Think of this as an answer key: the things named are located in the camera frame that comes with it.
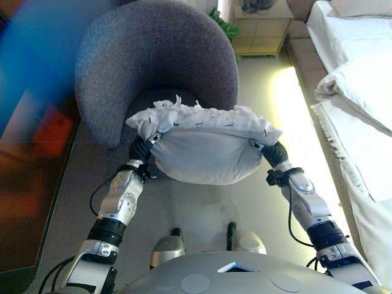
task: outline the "pillow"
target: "pillow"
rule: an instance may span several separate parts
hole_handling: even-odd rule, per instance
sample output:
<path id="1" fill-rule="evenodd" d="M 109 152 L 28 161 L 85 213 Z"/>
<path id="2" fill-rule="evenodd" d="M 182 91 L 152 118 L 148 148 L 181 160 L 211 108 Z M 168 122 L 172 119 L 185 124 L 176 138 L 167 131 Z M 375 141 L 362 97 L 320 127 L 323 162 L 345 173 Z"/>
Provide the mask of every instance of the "pillow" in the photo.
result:
<path id="1" fill-rule="evenodd" d="M 175 104 L 165 100 L 154 106 L 126 124 L 144 140 L 162 133 L 151 154 L 162 172 L 186 183 L 228 185 L 242 180 L 262 159 L 249 139 L 272 146 L 282 133 L 244 106 L 230 111 L 188 107 L 179 97 Z"/>
<path id="2" fill-rule="evenodd" d="M 332 0 L 331 4 L 339 17 L 392 17 L 392 0 Z"/>

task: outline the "black wire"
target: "black wire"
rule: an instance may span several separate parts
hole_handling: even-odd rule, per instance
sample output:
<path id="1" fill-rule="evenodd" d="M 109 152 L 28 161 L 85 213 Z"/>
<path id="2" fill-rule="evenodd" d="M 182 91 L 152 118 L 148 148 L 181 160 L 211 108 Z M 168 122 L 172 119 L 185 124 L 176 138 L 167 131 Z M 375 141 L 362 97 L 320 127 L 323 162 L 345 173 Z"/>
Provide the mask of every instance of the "black wire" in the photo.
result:
<path id="1" fill-rule="evenodd" d="M 55 277 L 53 278 L 53 282 L 51 283 L 51 291 L 54 292 L 56 290 L 56 283 L 57 283 L 57 279 L 60 275 L 60 272 L 62 271 L 63 268 L 66 267 L 67 264 L 62 265 L 59 270 L 57 271 Z"/>
<path id="2" fill-rule="evenodd" d="M 98 190 L 100 188 L 102 188 L 104 185 L 106 185 L 106 183 L 108 183 L 109 181 L 111 181 L 116 175 L 111 176 L 110 178 L 108 178 L 106 181 L 104 181 L 90 196 L 90 201 L 89 201 L 89 205 L 90 205 L 90 210 L 93 213 L 93 215 L 98 216 L 98 213 L 94 210 L 94 208 L 92 207 L 92 199 L 94 198 L 94 195 L 98 192 Z"/>
<path id="3" fill-rule="evenodd" d="M 41 287 L 38 290 L 38 294 L 42 294 L 43 288 L 45 288 L 45 284 L 47 283 L 47 281 L 48 281 L 49 277 L 51 276 L 51 274 L 53 274 L 56 271 L 56 269 L 62 267 L 63 265 L 67 265 L 68 263 L 70 263 L 72 260 L 74 260 L 74 258 L 75 258 L 75 256 L 70 257 L 68 259 L 65 259 L 64 261 L 62 261 L 61 263 L 56 265 L 54 268 L 52 268 L 50 270 L 50 272 L 44 277 L 44 279 L 42 281 L 42 284 L 41 284 Z"/>
<path id="4" fill-rule="evenodd" d="M 316 260 L 317 260 L 317 257 L 313 258 L 311 261 L 309 261 L 309 262 L 307 263 L 306 267 L 307 267 L 307 268 L 310 267 L 310 265 L 311 265 L 312 263 L 314 263 Z"/>
<path id="5" fill-rule="evenodd" d="M 292 232 L 292 205 L 293 205 L 293 195 L 292 195 L 292 188 L 290 185 L 288 185 L 288 189 L 290 191 L 290 200 L 289 200 L 289 209 L 288 209 L 288 231 L 290 232 L 291 237 L 293 237 L 293 239 L 295 241 L 297 241 L 298 243 L 301 243 L 302 245 L 308 246 L 308 247 L 312 247 L 312 244 L 308 244 L 305 242 L 302 242 L 301 240 L 297 239 L 293 232 Z"/>

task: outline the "chair backrest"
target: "chair backrest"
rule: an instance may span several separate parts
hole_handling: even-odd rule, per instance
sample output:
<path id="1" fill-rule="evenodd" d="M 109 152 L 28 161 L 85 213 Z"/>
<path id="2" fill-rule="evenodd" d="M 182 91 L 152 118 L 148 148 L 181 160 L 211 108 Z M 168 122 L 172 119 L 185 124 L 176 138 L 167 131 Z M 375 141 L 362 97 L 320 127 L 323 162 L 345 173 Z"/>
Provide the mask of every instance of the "chair backrest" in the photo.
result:
<path id="1" fill-rule="evenodd" d="M 215 21 L 178 1 L 141 0 L 91 25 L 75 92 L 81 117 L 101 144 L 117 147 L 130 103 L 160 86 L 189 89 L 204 107 L 227 110 L 237 103 L 234 53 Z"/>

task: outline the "nightstand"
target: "nightstand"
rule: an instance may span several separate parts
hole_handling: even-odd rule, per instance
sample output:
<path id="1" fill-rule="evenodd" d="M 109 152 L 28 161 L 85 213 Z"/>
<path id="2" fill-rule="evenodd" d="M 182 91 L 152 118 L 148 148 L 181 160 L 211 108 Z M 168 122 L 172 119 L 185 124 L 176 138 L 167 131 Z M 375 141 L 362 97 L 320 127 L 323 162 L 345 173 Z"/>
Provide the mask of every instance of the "nightstand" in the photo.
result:
<path id="1" fill-rule="evenodd" d="M 281 50 L 293 15 L 286 0 L 275 0 L 267 10 L 255 13 L 242 11 L 241 1 L 232 6 L 233 20 L 241 34 L 233 39 L 234 52 L 238 55 L 277 55 Z"/>

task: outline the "red object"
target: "red object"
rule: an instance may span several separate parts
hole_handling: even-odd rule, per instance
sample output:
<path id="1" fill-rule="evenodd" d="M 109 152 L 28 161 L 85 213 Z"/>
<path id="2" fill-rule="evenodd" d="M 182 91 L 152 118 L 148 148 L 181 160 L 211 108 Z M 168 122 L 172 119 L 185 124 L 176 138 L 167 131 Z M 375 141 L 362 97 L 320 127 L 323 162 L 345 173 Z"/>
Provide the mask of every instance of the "red object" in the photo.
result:
<path id="1" fill-rule="evenodd" d="M 60 156 L 66 147 L 73 122 L 50 104 L 37 128 L 33 142 L 43 156 Z"/>

